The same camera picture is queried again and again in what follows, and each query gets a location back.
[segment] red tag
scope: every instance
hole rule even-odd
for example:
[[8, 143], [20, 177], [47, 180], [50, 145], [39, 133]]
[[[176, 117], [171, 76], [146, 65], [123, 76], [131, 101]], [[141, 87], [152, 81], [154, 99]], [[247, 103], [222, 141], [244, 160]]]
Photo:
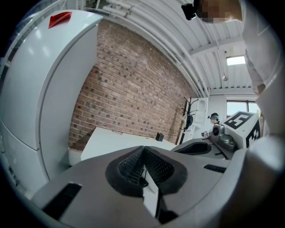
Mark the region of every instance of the red tag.
[[71, 17], [72, 12], [62, 12], [57, 15], [51, 16], [49, 20], [49, 29], [58, 23], [68, 20]]

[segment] small black object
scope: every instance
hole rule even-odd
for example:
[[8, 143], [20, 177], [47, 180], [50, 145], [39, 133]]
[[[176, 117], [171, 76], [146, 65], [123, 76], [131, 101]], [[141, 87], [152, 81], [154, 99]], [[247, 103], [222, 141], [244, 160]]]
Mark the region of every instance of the small black object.
[[142, 178], [142, 177], [139, 178], [138, 184], [139, 184], [141, 187], [146, 187], [146, 186], [148, 186], [148, 182], [147, 182], [144, 178]]
[[155, 140], [162, 142], [164, 135], [162, 133], [157, 133]]
[[204, 166], [205, 169], [209, 169], [215, 172], [219, 172], [219, 173], [224, 173], [226, 171], [227, 168], [225, 167], [220, 167], [220, 166], [214, 166], [214, 165], [205, 165]]
[[187, 117], [187, 121], [186, 121], [186, 127], [187, 127], [187, 129], [188, 129], [188, 127], [190, 127], [190, 126], [192, 125], [193, 120], [194, 120], [193, 116]]

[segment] brick wall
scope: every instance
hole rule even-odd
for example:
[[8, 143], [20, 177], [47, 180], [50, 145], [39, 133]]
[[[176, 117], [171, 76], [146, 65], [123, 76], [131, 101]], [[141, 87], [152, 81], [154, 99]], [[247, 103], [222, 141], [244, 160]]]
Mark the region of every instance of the brick wall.
[[83, 150], [98, 127], [164, 138], [176, 143], [184, 96], [192, 90], [183, 75], [151, 43], [103, 20], [98, 31], [98, 63], [78, 96], [69, 146]]

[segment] white desk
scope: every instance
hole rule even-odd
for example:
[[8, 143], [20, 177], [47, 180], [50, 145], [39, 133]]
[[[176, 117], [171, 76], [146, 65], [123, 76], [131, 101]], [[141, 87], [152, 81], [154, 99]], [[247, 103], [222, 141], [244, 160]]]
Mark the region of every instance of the white desk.
[[81, 155], [81, 161], [136, 146], [152, 146], [172, 150], [176, 145], [166, 140], [158, 142], [154, 138], [144, 136], [125, 133], [120, 135], [112, 130], [97, 127]]

